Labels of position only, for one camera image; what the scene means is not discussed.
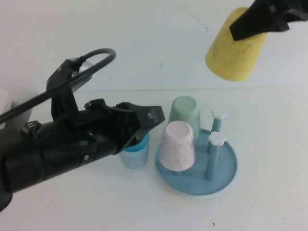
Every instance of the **light blue cup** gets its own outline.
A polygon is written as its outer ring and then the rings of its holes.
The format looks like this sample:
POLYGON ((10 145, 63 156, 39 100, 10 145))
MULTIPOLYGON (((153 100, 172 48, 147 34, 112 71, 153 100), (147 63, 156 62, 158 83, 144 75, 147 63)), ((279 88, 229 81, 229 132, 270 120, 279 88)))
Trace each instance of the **light blue cup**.
POLYGON ((146 165, 149 149, 150 135, 146 134, 139 144, 124 149, 120 153, 120 157, 125 167, 129 169, 140 169, 146 165))
POLYGON ((197 139, 201 130, 200 109, 197 101, 190 96, 177 97, 171 106, 169 123, 183 121, 192 127, 193 138, 197 139))

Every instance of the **pink cup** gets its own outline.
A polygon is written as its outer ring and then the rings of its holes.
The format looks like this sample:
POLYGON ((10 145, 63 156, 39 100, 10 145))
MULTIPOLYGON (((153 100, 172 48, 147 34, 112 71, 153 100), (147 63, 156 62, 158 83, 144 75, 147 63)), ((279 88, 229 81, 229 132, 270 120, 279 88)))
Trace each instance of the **pink cup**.
POLYGON ((192 127, 182 121, 173 121, 163 133, 159 156, 162 165, 171 171, 189 169, 196 161, 192 127))

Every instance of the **yellow cup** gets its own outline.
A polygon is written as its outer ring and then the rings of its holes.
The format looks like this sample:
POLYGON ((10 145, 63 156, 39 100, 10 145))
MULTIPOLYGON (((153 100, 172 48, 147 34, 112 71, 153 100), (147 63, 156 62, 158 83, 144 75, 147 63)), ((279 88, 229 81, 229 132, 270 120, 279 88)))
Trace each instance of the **yellow cup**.
POLYGON ((237 8, 229 15, 205 56, 208 68, 226 80, 243 81, 251 75, 267 37, 262 33, 234 41, 230 26, 247 9, 237 8))

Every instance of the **white wall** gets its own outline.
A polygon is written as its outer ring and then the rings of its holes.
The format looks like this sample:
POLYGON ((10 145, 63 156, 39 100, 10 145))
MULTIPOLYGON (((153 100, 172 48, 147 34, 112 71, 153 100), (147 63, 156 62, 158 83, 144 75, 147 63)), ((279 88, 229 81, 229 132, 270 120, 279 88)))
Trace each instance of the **white wall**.
POLYGON ((204 57, 223 22, 232 9, 252 2, 2 0, 0 84, 22 102, 45 90, 64 59, 103 47, 114 48, 116 60, 80 90, 308 84, 308 23, 270 34, 246 82, 227 82, 208 70, 204 57))

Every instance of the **pastel cup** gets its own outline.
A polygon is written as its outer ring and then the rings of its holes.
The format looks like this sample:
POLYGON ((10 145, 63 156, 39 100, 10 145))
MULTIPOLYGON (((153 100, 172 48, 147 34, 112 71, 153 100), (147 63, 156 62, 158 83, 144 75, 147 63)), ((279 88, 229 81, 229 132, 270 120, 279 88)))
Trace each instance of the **pastel cup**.
POLYGON ((143 168, 148 160, 150 149, 150 135, 146 134, 143 140, 120 153, 121 160, 125 167, 129 169, 143 168))
POLYGON ((194 139, 197 139, 201 130, 200 109, 197 101, 190 96, 177 97, 170 110, 169 123, 172 121, 188 123, 192 127, 194 139))
POLYGON ((189 169, 196 161, 193 129, 182 121, 167 125, 161 142, 160 162, 171 171, 189 169))

